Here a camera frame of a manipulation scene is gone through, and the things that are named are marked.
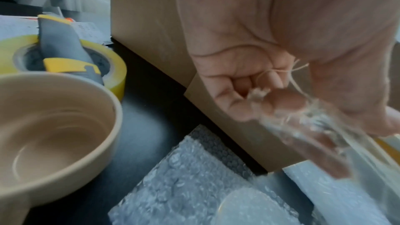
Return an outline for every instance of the cardboard box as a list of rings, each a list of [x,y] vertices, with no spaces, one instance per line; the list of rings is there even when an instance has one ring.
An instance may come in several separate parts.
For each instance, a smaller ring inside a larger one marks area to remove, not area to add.
[[[175,0],[111,0],[111,34],[185,87],[196,74]]]
[[[187,88],[185,97],[267,171],[272,172],[304,160],[257,122],[238,123],[230,119],[215,105],[198,75]]]

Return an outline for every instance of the white paper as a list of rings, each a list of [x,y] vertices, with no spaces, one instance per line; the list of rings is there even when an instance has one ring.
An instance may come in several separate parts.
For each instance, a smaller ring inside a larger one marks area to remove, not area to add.
[[[82,40],[103,45],[112,44],[110,37],[104,35],[92,22],[73,22],[71,25]],[[37,34],[39,34],[37,19],[0,15],[0,40]]]

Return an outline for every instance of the beige bowl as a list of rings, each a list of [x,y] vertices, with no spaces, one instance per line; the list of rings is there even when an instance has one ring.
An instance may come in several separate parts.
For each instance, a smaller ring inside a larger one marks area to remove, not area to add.
[[[42,205],[84,186],[111,161],[121,123],[118,99],[90,80],[0,75],[0,209]]]

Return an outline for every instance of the human hand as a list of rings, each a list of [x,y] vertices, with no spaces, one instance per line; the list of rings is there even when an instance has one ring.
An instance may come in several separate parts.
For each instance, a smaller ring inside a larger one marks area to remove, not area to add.
[[[263,111],[296,110],[284,89],[294,57],[310,63],[314,94],[372,135],[400,130],[387,107],[388,70],[400,0],[177,0],[189,54],[216,104],[238,121],[256,119],[247,92],[272,91]]]

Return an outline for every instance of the table surface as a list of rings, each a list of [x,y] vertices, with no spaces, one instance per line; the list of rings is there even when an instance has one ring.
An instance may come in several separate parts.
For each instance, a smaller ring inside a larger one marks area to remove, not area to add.
[[[36,16],[41,13],[40,7],[0,2],[0,15]],[[94,22],[105,33],[110,27],[107,17],[69,11],[63,14],[77,21]],[[266,173],[183,96],[183,86],[122,44],[114,41],[113,49],[125,61],[128,72],[122,102],[124,119],[116,155],[110,165],[83,188],[53,203],[33,208],[25,225],[109,225],[108,211],[199,124],[219,136],[255,174]],[[296,205],[303,209],[308,217],[312,204],[283,173],[271,185],[278,195],[285,195],[282,186],[285,184],[290,184],[292,190],[289,196],[281,196],[282,199],[295,209]],[[294,195],[300,199],[294,201]]]

